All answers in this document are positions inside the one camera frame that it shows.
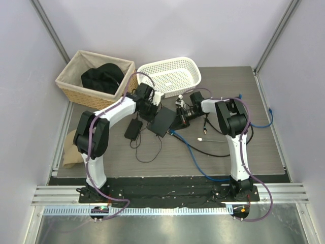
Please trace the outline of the black network switch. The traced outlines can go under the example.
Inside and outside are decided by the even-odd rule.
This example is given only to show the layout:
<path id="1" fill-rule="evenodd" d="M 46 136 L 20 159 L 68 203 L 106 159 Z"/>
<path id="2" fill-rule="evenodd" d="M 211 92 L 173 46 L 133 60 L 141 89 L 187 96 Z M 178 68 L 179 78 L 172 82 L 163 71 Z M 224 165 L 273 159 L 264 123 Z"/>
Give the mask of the black network switch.
<path id="1" fill-rule="evenodd" d="M 164 137 L 175 118 L 175 111 L 167 107 L 162 107 L 155 116 L 154 121 L 148 125 L 148 130 L 159 137 Z"/>

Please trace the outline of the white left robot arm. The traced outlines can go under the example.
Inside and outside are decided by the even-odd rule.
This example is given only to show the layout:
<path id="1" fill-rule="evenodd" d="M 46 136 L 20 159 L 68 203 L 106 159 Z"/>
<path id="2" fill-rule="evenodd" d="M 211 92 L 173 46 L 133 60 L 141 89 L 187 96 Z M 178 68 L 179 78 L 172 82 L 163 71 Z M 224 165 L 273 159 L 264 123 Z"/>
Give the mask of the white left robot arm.
<path id="1" fill-rule="evenodd" d="M 107 181 L 103 155 L 108 148 L 110 129 L 134 113 L 143 120 L 152 122 L 164 97 L 163 92 L 141 83 L 134 91 L 125 92 L 112 105 L 96 112 L 82 113 L 73 143 L 84 160 L 86 182 L 92 188 L 90 196 L 96 202 L 102 203 L 108 197 L 108 190 L 103 187 Z"/>

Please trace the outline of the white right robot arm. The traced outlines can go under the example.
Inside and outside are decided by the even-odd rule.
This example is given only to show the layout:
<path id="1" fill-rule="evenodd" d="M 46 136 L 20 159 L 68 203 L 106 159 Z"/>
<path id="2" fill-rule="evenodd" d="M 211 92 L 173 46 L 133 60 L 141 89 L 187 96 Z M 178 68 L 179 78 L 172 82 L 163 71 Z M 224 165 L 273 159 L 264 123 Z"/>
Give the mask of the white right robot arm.
<path id="1" fill-rule="evenodd" d="M 181 105 L 176 110 L 176 118 L 172 123 L 169 133 L 181 140 L 188 148 L 194 164 L 201 174 L 214 182 L 229 182 L 229 194 L 232 199 L 240 201 L 253 190 L 253 180 L 248 173 L 247 160 L 247 130 L 249 116 L 239 98 L 230 99 L 205 99 L 197 91 L 190 96 L 192 105 L 185 109 Z M 188 142 L 176 133 L 176 130 L 189 127 L 189 121 L 203 115 L 214 113 L 217 116 L 221 134 L 226 137 L 231 158 L 231 174 L 229 179 L 216 179 L 208 176 L 199 167 L 197 160 Z"/>

